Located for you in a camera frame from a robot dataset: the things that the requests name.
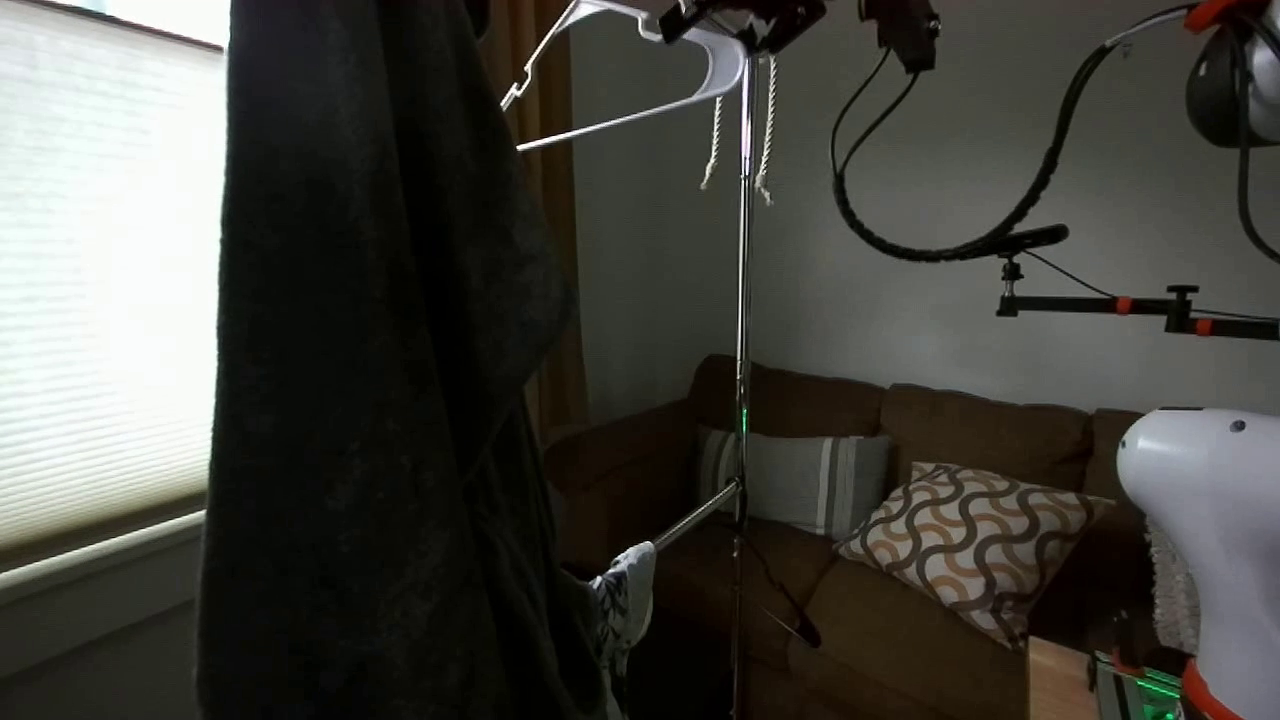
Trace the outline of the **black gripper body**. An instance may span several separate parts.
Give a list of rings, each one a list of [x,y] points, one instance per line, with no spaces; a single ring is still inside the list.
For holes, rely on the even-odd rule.
[[[662,12],[662,36],[683,41],[692,29],[716,29],[747,51],[783,51],[823,15],[827,0],[674,0]]]

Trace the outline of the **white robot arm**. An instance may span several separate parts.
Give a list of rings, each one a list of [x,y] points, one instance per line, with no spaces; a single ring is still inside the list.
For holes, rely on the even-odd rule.
[[[929,0],[859,0],[859,12],[881,26],[881,45],[899,55],[910,89],[937,66],[937,21]],[[1192,0],[1155,12],[1107,41],[1076,68],[1042,178],[1028,195],[987,237],[955,250],[897,250],[857,228],[863,245],[884,257],[945,265],[977,257],[1012,257],[1068,237],[1063,225],[1017,234],[1020,218],[1052,179],[1056,156],[1076,118],[1076,100],[1103,55],[1123,36],[1162,21],[1186,21],[1187,33],[1217,33],[1187,76],[1187,120],[1217,147],[1238,147],[1238,218],[1257,251],[1278,261],[1278,250],[1257,237],[1250,209],[1250,156],[1280,139],[1280,0]],[[1140,296],[1017,296],[1017,281],[999,296],[997,315],[1020,314],[1111,314],[1111,315],[1164,315],[1181,336],[1239,336],[1278,341],[1278,319],[1226,319],[1197,315],[1192,288],[1170,288],[1170,300]],[[1181,675],[1181,699],[1199,720],[1278,720],[1280,716],[1280,637],[1278,588],[1265,584],[1280,560],[1280,420],[1231,408],[1164,408],[1140,416],[1116,451],[1120,488],[1164,533],[1197,588],[1197,652]]]

